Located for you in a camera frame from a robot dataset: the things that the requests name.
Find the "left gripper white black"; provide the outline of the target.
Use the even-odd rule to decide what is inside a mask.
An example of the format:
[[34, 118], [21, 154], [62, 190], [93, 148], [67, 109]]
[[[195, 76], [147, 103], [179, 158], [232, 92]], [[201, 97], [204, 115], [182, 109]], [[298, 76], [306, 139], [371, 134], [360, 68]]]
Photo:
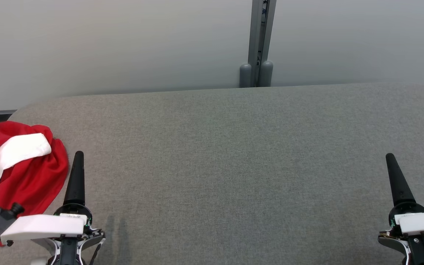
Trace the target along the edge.
[[18, 218], [1, 235], [4, 245], [31, 240], [51, 258], [37, 258], [31, 265], [93, 265], [106, 240], [105, 232], [92, 228], [92, 213], [85, 205], [84, 153], [76, 151], [64, 195], [64, 205], [54, 215]]

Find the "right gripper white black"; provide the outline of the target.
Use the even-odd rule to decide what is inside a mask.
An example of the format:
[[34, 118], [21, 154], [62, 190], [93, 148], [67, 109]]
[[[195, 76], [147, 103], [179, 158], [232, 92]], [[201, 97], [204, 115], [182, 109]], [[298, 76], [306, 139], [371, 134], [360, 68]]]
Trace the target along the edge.
[[404, 255], [401, 265], [424, 265], [424, 207], [416, 203], [407, 180], [392, 153], [386, 154], [394, 208], [389, 213], [389, 230], [382, 230], [378, 242]]

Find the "red T-shirt white sleeves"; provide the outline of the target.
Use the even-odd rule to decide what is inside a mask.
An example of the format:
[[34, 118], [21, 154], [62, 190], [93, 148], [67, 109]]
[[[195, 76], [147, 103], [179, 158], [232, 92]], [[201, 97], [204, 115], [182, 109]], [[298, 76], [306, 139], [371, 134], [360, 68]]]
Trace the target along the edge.
[[66, 149], [49, 127], [0, 123], [0, 208], [18, 203], [24, 216], [44, 213], [60, 193], [68, 166]]

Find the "grey cylindrical post foot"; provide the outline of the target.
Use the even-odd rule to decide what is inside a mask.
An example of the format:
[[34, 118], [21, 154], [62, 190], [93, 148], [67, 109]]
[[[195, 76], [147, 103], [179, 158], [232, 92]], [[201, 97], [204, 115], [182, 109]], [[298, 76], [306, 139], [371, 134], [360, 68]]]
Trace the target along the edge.
[[270, 87], [272, 82], [273, 63], [265, 61], [259, 69], [258, 87]]
[[252, 87], [252, 65], [242, 64], [239, 67], [239, 88]]

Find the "grey metal partition post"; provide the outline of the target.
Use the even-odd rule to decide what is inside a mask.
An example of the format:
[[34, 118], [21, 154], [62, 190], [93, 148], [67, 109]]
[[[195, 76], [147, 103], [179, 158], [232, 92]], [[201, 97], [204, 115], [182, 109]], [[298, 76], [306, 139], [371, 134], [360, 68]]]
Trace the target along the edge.
[[252, 87], [258, 87], [259, 69], [269, 60], [277, 0], [252, 0], [247, 64], [252, 65]]

